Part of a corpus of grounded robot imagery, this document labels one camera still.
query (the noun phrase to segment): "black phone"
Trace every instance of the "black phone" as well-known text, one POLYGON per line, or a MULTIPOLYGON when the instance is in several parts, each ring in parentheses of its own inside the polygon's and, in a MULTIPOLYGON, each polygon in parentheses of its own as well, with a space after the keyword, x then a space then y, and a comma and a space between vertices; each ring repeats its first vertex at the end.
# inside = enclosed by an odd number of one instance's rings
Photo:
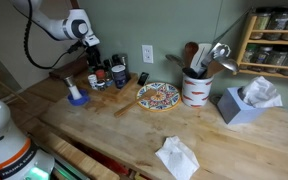
POLYGON ((144 86, 148 80, 148 78, 150 77, 150 75, 146 72, 142 72, 140 78, 137 81, 138 85, 144 86))

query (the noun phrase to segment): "spice rack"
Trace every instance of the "spice rack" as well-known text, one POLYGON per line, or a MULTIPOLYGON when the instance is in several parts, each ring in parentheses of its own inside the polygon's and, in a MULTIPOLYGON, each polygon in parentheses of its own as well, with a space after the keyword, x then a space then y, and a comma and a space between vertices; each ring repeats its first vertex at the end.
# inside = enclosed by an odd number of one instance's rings
MULTIPOLYGON (((288 66, 276 66, 276 65, 270 65, 270 64, 256 64, 256 63, 245 63, 242 62, 243 55, 246 49, 246 46, 248 43, 252 44, 272 44, 272 45, 288 45, 288 41, 285 40, 278 40, 278 41, 268 41, 268 40, 252 40, 250 39, 250 36, 252 33, 288 33, 288 30, 253 30, 255 21, 257 16, 250 15, 248 16, 247 23, 246 23, 246 29, 244 31, 244 36, 240 45, 240 49, 238 51, 238 55, 236 58, 236 62, 238 66, 240 65, 246 65, 246 66, 259 66, 259 67, 269 67, 269 68, 279 68, 279 69, 288 69, 288 66)), ((255 75, 261 75, 261 76, 273 76, 273 77, 279 77, 279 78, 288 78, 288 76, 284 76, 279 73, 267 73, 267 72, 256 72, 251 70, 240 70, 239 73, 246 73, 246 74, 255 74, 255 75)))

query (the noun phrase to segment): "crumpled paper towel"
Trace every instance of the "crumpled paper towel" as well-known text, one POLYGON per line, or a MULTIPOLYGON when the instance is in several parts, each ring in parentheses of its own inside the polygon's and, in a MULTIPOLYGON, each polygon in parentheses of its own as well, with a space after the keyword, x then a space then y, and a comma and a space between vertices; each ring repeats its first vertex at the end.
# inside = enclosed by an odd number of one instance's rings
POLYGON ((255 108, 269 108, 283 106, 281 95, 277 93, 275 86, 263 76, 256 77, 243 87, 242 100, 255 108))
POLYGON ((155 154, 178 180, 189 180, 200 167, 194 152, 183 144, 177 136, 166 138, 163 147, 155 154))

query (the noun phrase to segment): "colorful plate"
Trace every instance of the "colorful plate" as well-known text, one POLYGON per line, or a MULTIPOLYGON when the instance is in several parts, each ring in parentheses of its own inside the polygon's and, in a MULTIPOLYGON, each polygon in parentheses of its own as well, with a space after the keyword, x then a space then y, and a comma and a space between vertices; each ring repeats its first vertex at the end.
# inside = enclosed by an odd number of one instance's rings
POLYGON ((167 83, 150 83, 143 86, 136 94, 136 98, 142 96, 148 89, 156 89, 157 94, 150 99, 144 99, 138 104, 149 111, 161 112, 173 109, 181 101, 181 96, 176 87, 167 83))

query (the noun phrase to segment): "tissue box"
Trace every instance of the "tissue box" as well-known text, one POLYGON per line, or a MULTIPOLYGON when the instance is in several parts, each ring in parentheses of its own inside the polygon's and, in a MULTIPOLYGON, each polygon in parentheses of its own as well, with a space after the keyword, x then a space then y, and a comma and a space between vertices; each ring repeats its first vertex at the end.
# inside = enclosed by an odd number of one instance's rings
POLYGON ((238 95, 240 87, 227 88, 217 104, 227 124, 248 123, 255 120, 267 108, 247 105, 238 95))

